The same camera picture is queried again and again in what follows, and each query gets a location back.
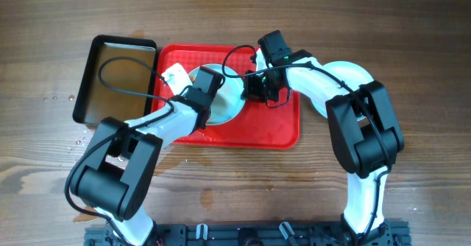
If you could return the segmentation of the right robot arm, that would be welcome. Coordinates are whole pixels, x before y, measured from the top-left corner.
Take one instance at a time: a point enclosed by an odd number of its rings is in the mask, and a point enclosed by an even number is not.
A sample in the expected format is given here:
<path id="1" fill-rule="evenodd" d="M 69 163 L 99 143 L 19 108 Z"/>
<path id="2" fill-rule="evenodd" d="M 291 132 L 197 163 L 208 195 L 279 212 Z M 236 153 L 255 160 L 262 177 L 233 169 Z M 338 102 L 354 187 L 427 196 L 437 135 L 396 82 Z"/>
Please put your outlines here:
<path id="1" fill-rule="evenodd" d="M 334 155 L 347 172 L 344 243 L 366 245 L 382 239 L 387 245 L 401 245 L 402 236 L 383 216 L 383 197 L 405 141 L 383 84 L 354 63 L 322 65 L 310 54 L 273 60 L 257 53 L 250 60 L 255 70 L 244 74 L 247 86 L 260 92 L 297 91 L 327 118 Z"/>

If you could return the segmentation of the pale blue plate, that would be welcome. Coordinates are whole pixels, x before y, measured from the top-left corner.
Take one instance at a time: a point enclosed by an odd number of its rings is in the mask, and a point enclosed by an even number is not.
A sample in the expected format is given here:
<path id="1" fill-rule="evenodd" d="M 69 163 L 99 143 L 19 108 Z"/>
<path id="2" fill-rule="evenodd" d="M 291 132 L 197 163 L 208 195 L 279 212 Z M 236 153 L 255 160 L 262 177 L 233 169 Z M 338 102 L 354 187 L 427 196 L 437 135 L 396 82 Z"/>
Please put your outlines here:
<path id="1" fill-rule="evenodd" d="M 349 88 L 356 91 L 360 85 L 372 82 L 372 75 L 363 67 L 348 61 L 334 61 L 321 66 L 328 73 L 343 81 Z M 325 118 L 327 118 L 326 101 L 337 95 L 348 94 L 348 90 L 342 88 L 337 82 L 322 74 L 322 78 L 327 81 L 324 88 L 315 87 L 315 94 L 318 99 L 311 99 L 312 105 Z"/>
<path id="2" fill-rule="evenodd" d="M 221 64 L 209 63 L 202 66 L 222 74 Z M 199 67 L 196 67 L 189 73 L 186 72 L 188 75 L 186 77 L 188 80 L 185 80 L 187 85 L 196 81 L 198 71 Z M 206 125 L 220 125 L 234 119 L 241 112 L 245 103 L 241 98 L 243 90 L 244 84 L 241 78 L 227 78 L 211 103 L 211 113 Z"/>

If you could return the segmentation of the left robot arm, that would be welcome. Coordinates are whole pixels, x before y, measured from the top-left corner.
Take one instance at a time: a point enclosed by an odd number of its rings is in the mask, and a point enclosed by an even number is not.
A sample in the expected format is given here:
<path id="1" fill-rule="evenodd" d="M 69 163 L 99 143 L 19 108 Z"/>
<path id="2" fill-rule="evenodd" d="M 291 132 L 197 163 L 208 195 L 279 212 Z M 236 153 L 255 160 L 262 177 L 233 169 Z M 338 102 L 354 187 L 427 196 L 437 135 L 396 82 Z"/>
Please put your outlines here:
<path id="1" fill-rule="evenodd" d="M 160 151 L 173 141 L 203 129 L 225 77 L 200 67 L 192 85 L 165 101 L 166 106 L 139 119 L 99 123 L 91 145 L 70 171 L 64 187 L 69 205 L 107 221 L 121 245 L 159 245 L 155 222 L 143 201 Z M 71 199 L 79 197 L 86 211 Z"/>

